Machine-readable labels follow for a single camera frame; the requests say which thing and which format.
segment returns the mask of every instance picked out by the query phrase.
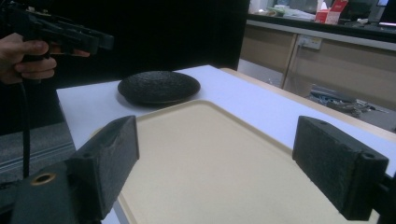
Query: red object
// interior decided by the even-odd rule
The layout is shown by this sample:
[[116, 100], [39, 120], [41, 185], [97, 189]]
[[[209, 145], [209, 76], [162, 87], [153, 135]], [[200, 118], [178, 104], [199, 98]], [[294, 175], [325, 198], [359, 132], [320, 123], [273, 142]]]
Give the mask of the red object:
[[347, 5], [348, 0], [335, 0], [330, 9], [322, 9], [317, 12], [315, 22], [337, 24], [341, 12]]

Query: beige tray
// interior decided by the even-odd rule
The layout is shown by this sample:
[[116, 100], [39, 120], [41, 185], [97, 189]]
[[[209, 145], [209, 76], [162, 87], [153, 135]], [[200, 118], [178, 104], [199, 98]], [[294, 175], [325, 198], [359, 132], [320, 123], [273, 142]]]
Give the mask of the beige tray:
[[140, 160], [119, 197], [130, 223], [349, 223], [289, 148], [216, 105], [168, 107], [137, 130]]

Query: human hand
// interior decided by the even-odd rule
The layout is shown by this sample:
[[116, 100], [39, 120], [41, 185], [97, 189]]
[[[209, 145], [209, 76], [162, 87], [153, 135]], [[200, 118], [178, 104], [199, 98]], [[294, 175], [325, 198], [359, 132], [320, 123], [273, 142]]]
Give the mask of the human hand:
[[[30, 40], [23, 42], [23, 37], [12, 34], [0, 39], [0, 81], [4, 84], [22, 82], [22, 78], [42, 79], [52, 77], [56, 61], [53, 58], [35, 62], [23, 62], [24, 55], [43, 55], [49, 50], [45, 41]], [[59, 45], [51, 48], [51, 53], [61, 53]], [[90, 54], [75, 50], [75, 55], [88, 57]]]

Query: black curtain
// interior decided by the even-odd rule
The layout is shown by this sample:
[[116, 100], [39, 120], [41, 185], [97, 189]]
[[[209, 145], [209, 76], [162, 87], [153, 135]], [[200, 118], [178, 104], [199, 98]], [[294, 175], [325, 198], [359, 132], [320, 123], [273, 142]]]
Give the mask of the black curtain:
[[[248, 5], [248, 0], [55, 0], [49, 13], [113, 35], [115, 44], [89, 58], [54, 56], [55, 77], [28, 88], [32, 126], [63, 121], [59, 88], [203, 64], [236, 69]], [[0, 134], [20, 131], [16, 90], [0, 93]]]

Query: mounting hole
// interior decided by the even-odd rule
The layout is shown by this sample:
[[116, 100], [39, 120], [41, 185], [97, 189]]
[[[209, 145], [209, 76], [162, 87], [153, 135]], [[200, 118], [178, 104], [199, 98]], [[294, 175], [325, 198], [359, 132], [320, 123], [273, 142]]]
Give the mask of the mounting hole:
[[55, 176], [56, 174], [52, 174], [52, 173], [42, 174], [34, 178], [31, 184], [33, 186], [44, 185], [55, 179]]

